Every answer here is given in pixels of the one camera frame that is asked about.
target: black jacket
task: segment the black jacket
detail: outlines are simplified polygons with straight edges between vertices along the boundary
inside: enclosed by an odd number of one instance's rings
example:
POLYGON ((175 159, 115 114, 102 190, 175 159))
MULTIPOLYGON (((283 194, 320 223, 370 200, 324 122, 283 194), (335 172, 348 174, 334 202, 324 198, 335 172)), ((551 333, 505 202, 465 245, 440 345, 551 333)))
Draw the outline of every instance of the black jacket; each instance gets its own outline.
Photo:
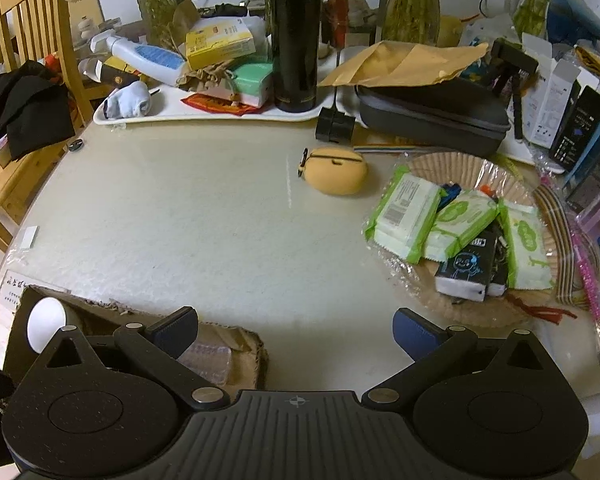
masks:
POLYGON ((74 134, 68 91, 55 77, 35 61, 0 74, 0 138, 7 135, 13 160, 74 134))

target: light blue cloth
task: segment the light blue cloth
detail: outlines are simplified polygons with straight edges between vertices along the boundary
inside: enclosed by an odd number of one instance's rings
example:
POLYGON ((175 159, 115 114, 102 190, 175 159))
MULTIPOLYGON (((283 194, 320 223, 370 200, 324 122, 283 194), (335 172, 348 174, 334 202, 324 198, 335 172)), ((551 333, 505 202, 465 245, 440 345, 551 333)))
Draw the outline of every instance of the light blue cloth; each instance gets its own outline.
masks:
POLYGON ((134 81, 107 97, 103 111, 106 119, 128 119, 144 117, 150 108, 149 89, 142 81, 134 81))

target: black tumbler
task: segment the black tumbler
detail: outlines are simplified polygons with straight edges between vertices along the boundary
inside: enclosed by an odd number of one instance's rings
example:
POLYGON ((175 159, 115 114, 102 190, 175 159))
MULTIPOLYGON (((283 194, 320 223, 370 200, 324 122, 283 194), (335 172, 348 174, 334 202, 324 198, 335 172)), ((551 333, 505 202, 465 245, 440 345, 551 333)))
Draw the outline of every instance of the black tumbler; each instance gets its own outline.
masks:
POLYGON ((275 103, 285 112, 315 107, 322 0, 270 0, 275 103))

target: wooden chair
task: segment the wooden chair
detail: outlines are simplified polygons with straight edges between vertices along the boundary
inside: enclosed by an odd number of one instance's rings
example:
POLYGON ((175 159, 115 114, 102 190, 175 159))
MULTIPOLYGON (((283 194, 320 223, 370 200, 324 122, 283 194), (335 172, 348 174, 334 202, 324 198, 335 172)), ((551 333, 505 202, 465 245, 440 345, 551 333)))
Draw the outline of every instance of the wooden chair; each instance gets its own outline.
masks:
MULTIPOLYGON (((65 0, 0 0, 0 49, 5 69, 17 68, 10 41, 8 14, 11 14, 16 33, 18 56, 40 60, 48 54, 59 57, 62 78, 74 95, 78 108, 78 122, 87 125, 93 117, 93 108, 85 95, 78 73, 69 24, 68 4, 65 0)), ((53 165, 64 153, 64 142, 47 146, 11 162, 0 170, 0 208, 20 224, 27 211, 28 198, 40 187, 53 165)), ((5 251, 11 235, 0 224, 0 248, 5 251)))

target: green and white package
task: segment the green and white package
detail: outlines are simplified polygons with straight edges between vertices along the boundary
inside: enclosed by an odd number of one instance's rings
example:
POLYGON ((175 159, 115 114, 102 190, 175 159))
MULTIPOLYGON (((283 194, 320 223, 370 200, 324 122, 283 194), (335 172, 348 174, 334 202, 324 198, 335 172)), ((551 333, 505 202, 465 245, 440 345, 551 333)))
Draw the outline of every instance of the green and white package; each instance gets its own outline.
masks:
POLYGON ((481 191, 461 191, 437 215, 424 248, 424 257, 446 262, 466 247, 496 218, 496 203, 481 191))
POLYGON ((366 239, 373 238, 399 258, 417 264, 441 194, 440 186, 413 176, 406 166, 398 166, 369 219, 366 239))
POLYGON ((508 246, 509 288, 551 288, 551 269, 542 242, 542 225, 538 218, 538 210, 508 200, 501 201, 498 209, 508 246))

